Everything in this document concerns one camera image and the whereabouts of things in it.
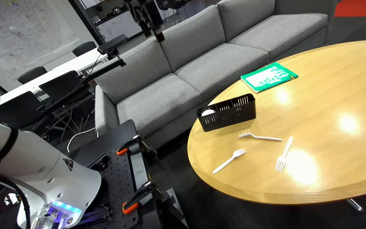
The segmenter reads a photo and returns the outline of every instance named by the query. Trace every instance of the plastic fork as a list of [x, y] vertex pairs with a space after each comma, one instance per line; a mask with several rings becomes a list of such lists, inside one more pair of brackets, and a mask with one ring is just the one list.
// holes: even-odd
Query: plastic fork
[[292, 142], [293, 142], [293, 137], [290, 137], [288, 140], [288, 143], [286, 143], [285, 151], [283, 151], [283, 154], [280, 155], [279, 158], [276, 160], [276, 166], [275, 166], [276, 171], [282, 172], [283, 168], [285, 168], [286, 154], [288, 153]]
[[242, 138], [242, 137], [246, 137], [246, 136], [252, 136], [254, 139], [265, 139], [265, 140], [272, 140], [272, 141], [279, 141], [279, 142], [282, 141], [282, 139], [271, 138], [271, 137], [256, 136], [256, 135], [254, 135], [252, 133], [245, 133], [245, 134], [240, 135], [239, 137]]
[[233, 156], [228, 159], [226, 162], [222, 163], [220, 166], [218, 166], [214, 171], [213, 174], [215, 174], [216, 172], [220, 171], [222, 168], [224, 168], [226, 165], [228, 165], [228, 163], [230, 163], [232, 160], [234, 160], [234, 158], [237, 158], [241, 155], [243, 155], [244, 153], [246, 153], [247, 151], [245, 149], [239, 149], [234, 151]]

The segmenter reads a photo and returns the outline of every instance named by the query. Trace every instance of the conference table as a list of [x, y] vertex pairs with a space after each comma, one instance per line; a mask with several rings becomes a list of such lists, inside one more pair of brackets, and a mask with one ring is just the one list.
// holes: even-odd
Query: conference table
[[[366, 194], [366, 41], [302, 52], [278, 61], [299, 78], [254, 93], [241, 80], [210, 104], [255, 97], [256, 119], [204, 132], [197, 119], [187, 153], [197, 175], [215, 189], [257, 203], [301, 205]], [[282, 142], [239, 138], [253, 133]], [[293, 143], [282, 172], [276, 159]], [[247, 152], [213, 170], [237, 149]]]
[[55, 79], [65, 73], [68, 73], [69, 71], [77, 71], [77, 72], [83, 71], [84, 69], [93, 66], [95, 63], [98, 63], [105, 58], [107, 58], [107, 54], [105, 55], [100, 54], [97, 48], [90, 50], [84, 53], [83, 55], [80, 55], [70, 61], [67, 61], [66, 63], [61, 64], [58, 67], [55, 67], [46, 74], [43, 74], [38, 78], [31, 80], [28, 83], [23, 84], [9, 91], [6, 94], [3, 94], [0, 98], [0, 105], [6, 103], [7, 101], [27, 91], [31, 91], [32, 93], [35, 94], [40, 90], [39, 85], [49, 82], [50, 80]]

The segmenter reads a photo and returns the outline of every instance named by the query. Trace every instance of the white cable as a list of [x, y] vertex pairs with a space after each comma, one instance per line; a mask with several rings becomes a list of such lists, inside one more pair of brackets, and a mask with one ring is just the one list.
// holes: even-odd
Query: white cable
[[89, 131], [92, 131], [93, 129], [89, 129], [89, 130], [86, 130], [86, 131], [80, 132], [80, 133], [78, 133], [78, 134], [75, 134], [75, 135], [70, 139], [70, 142], [69, 142], [69, 144], [67, 145], [67, 152], [70, 152], [70, 150], [69, 150], [69, 146], [70, 146], [70, 143], [71, 143], [71, 141], [73, 140], [73, 138], [74, 138], [75, 136], [77, 136], [77, 135], [81, 135], [81, 134], [84, 134], [84, 133], [87, 133], [87, 132], [89, 132]]

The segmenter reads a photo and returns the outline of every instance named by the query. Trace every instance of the black plastic basket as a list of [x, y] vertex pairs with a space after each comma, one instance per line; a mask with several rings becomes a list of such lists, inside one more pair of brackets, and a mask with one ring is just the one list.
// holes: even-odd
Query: black plastic basket
[[[201, 116], [205, 110], [215, 113]], [[255, 97], [244, 94], [197, 110], [197, 117], [205, 132], [256, 118]]]

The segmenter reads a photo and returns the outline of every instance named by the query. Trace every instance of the book cover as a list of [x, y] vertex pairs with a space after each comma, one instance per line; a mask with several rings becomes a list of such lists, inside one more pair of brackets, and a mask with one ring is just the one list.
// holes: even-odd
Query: book cover
[[241, 79], [251, 87], [255, 93], [259, 93], [297, 77], [298, 75], [293, 71], [274, 62], [259, 70], [242, 75]]

